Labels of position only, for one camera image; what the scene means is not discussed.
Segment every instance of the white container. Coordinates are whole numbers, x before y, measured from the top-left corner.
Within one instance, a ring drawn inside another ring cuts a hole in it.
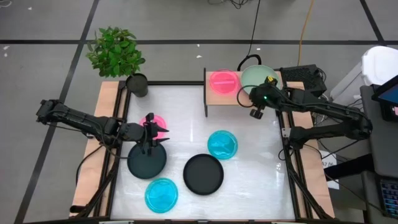
[[[360,99],[363,85],[383,85],[398,75],[398,50],[390,47],[372,47],[342,81],[330,92],[334,103],[350,105]]]

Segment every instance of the green plant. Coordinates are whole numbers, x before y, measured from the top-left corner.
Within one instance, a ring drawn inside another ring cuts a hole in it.
[[[87,43],[86,57],[91,61],[93,68],[99,69],[101,77],[116,77],[131,75],[140,71],[140,64],[145,62],[141,57],[141,51],[136,49],[136,37],[126,29],[118,27],[107,29],[100,28],[101,37]]]

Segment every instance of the green bowl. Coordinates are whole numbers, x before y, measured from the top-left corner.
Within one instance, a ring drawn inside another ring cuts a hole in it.
[[[282,89],[282,80],[280,80],[278,74],[274,71],[274,69],[265,66],[265,65],[251,65],[250,67],[246,68],[243,70],[243,73],[241,75],[241,85],[246,86],[246,85],[260,85],[263,84],[264,81],[268,76],[274,77],[276,80],[278,80],[278,83],[276,84],[276,87],[278,89]],[[246,87],[243,90],[250,94],[250,91],[253,87]]]

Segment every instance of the floor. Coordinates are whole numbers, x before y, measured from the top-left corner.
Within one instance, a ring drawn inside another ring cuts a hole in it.
[[[1,7],[0,1],[2,223],[68,216],[86,139],[36,123],[35,112],[42,99],[54,98],[94,112],[105,80],[85,57],[84,43],[94,38],[94,30],[119,26],[136,34],[147,60],[142,72],[150,80],[201,80],[203,67],[236,69],[248,52],[257,6],[257,0],[241,9],[206,0],[11,2]],[[261,1],[251,52],[263,64],[279,68],[297,63],[309,5],[310,0]],[[316,0],[304,35],[302,65],[314,63],[326,72],[329,93],[367,49],[380,44],[398,48],[397,7],[396,0]],[[325,143],[334,149],[341,141]],[[364,152],[356,147],[345,153],[354,157]]]

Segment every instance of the wooden shelf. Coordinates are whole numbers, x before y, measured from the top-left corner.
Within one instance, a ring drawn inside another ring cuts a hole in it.
[[[279,76],[279,80],[282,80],[280,72],[275,71],[276,74]],[[206,79],[205,79],[205,88],[206,88],[206,105],[238,105],[238,101],[236,101],[236,95],[220,95],[213,91],[210,87],[210,76],[213,72],[206,72]],[[241,78],[242,72],[235,72],[239,80]],[[249,95],[242,90],[239,94],[239,101],[243,105],[251,105],[251,101],[249,100]]]

